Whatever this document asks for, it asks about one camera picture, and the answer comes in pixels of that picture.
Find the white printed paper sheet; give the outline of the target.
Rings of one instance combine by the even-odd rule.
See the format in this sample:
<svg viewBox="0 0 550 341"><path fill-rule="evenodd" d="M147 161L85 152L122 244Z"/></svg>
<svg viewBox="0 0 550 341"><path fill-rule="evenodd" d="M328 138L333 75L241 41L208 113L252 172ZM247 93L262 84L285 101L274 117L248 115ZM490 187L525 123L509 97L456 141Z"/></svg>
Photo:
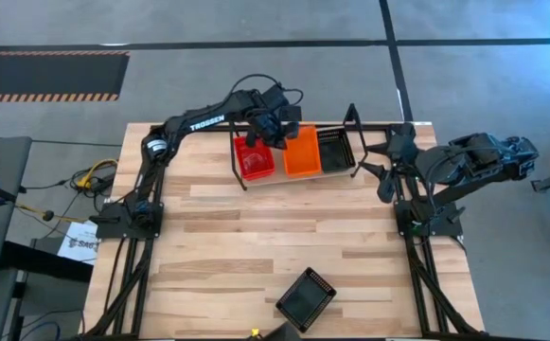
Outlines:
<svg viewBox="0 0 550 341"><path fill-rule="evenodd" d="M72 223L62 240L57 255L94 265L98 257L99 239L93 223Z"/></svg>

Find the orange plastic slotted basket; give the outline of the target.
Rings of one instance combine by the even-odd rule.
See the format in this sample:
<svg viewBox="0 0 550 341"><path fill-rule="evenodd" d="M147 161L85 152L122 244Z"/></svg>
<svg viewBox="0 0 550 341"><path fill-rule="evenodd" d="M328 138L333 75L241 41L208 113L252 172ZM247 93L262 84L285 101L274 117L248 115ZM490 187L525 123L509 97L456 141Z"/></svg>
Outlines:
<svg viewBox="0 0 550 341"><path fill-rule="evenodd" d="M286 139L283 164L285 173L291 178L321 173L321 159L315 126L300 127L296 138Z"/></svg>

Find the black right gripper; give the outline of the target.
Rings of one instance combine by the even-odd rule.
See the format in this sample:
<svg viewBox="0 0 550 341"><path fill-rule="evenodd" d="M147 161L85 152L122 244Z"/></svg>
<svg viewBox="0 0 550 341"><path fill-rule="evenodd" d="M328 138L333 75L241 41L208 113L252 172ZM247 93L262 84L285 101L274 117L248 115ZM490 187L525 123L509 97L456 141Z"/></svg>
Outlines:
<svg viewBox="0 0 550 341"><path fill-rule="evenodd" d="M390 124L387 128L386 153L399 173L418 176L415 161L420 149L415 143L416 129L412 123ZM364 169L377 178L381 178L377 194L383 203L390 204L396 193L396 183L389 171L382 165L364 162Z"/></svg>

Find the black plastic slotted basket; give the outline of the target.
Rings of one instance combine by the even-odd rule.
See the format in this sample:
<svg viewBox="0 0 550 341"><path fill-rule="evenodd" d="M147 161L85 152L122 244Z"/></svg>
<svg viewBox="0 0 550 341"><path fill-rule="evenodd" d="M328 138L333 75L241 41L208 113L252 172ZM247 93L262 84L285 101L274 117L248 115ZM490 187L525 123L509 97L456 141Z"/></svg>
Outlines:
<svg viewBox="0 0 550 341"><path fill-rule="evenodd" d="M344 128L318 130L317 140L323 173L345 171L356 166Z"/></svg>
<svg viewBox="0 0 550 341"><path fill-rule="evenodd" d="M307 267L275 307L294 327L305 333L336 295L337 291L327 281Z"/></svg>

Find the black mat with hazard stripes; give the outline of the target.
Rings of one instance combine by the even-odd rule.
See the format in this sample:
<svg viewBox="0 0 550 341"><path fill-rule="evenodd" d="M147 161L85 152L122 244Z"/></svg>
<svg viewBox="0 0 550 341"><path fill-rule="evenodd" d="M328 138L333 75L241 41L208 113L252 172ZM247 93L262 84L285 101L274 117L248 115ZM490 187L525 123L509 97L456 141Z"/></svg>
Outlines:
<svg viewBox="0 0 550 341"><path fill-rule="evenodd" d="M115 101L127 51L0 51L0 102Z"/></svg>

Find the red plastic slotted basket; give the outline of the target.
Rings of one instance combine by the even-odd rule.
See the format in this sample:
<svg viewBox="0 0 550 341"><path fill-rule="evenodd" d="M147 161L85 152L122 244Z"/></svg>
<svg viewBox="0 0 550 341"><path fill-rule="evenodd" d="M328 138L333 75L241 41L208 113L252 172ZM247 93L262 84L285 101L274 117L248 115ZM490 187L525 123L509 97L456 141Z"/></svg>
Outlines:
<svg viewBox="0 0 550 341"><path fill-rule="evenodd" d="M244 180L257 180L275 172L275 161L271 149L261 140L257 140L254 147L246 144L244 136L235 137L233 141L237 163Z"/></svg>

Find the black stand beam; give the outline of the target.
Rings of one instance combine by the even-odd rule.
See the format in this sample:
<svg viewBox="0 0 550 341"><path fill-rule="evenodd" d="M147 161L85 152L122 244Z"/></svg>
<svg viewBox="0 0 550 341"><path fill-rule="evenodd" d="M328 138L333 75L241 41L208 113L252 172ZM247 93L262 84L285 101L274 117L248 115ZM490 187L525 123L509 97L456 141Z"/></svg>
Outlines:
<svg viewBox="0 0 550 341"><path fill-rule="evenodd" d="M78 282L89 282L93 273L91 264L15 242L4 242L0 255L0 269L16 269Z"/></svg>

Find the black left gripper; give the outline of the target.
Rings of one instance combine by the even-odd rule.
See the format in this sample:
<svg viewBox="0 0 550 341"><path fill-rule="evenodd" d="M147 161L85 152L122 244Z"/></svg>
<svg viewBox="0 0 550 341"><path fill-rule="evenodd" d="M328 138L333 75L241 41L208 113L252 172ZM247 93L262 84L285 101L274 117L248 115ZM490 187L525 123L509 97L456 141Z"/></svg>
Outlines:
<svg viewBox="0 0 550 341"><path fill-rule="evenodd" d="M289 104L280 87L271 87L265 93L255 96L256 107L250 110L250 125L254 129L269 129L268 146L285 150L287 148L285 127L281 125L278 111ZM252 128L247 130L245 145L248 148L256 146L257 134Z"/></svg>

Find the black frame wooden shelf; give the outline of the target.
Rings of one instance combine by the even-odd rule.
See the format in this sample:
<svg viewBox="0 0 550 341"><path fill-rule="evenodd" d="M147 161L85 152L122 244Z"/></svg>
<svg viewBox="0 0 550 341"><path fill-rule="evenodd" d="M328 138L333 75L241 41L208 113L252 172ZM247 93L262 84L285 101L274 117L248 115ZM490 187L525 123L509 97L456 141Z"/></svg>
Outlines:
<svg viewBox="0 0 550 341"><path fill-rule="evenodd" d="M315 126L316 130L329 130L329 129L337 129L337 128L344 128L346 130L352 152L354 154L354 158L356 161L356 166L354 168L343 170L343 171L337 171L337 172L331 172L331 173L323 173L321 168L321 173L316 174L313 176L305 176L305 177L296 177L291 178L289 177L284 170L284 164L283 164L283 151L284 150L277 150L275 148L271 148L271 152L273 154L273 158L275 161L275 172L267 177L259 178L257 180L253 181L247 181L244 180L241 177L240 172L240 166L237 163L237 158L234 150L234 141L233 139L235 137L240 136L246 136L246 134L243 134L240 131L240 128L233 127L231 129L230 133L230 152L231 152L231 166L233 174L236 176L238 182L240 183L241 187L244 189L255 187L255 186L263 186L263 185L274 185L274 184L283 184L288 183L292 181L302 181L302 180L313 180L313 179L319 179L319 178L325 178L325 177L332 177L332 176L351 176L353 177L358 172L358 164L360 161L363 160L362 157L359 157L357 155L357 150L362 149L366 146L364 134L370 130L378 130L380 128L379 125L364 125L362 123L362 120L359 116L359 113L356 109L356 107L351 104L342 121L340 122L333 122L328 124L316 124L312 122L301 122L299 124L299 128L303 126Z"/></svg>

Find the dark object with yellow tip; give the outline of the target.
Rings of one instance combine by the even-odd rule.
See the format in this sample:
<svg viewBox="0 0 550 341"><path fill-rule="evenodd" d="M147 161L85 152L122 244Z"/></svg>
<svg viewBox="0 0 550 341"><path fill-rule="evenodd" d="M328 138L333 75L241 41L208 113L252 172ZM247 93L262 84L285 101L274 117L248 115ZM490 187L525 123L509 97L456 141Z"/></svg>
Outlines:
<svg viewBox="0 0 550 341"><path fill-rule="evenodd" d="M284 323L264 335L259 329L252 329L252 334L245 341L303 341L303 339L293 325Z"/></svg>

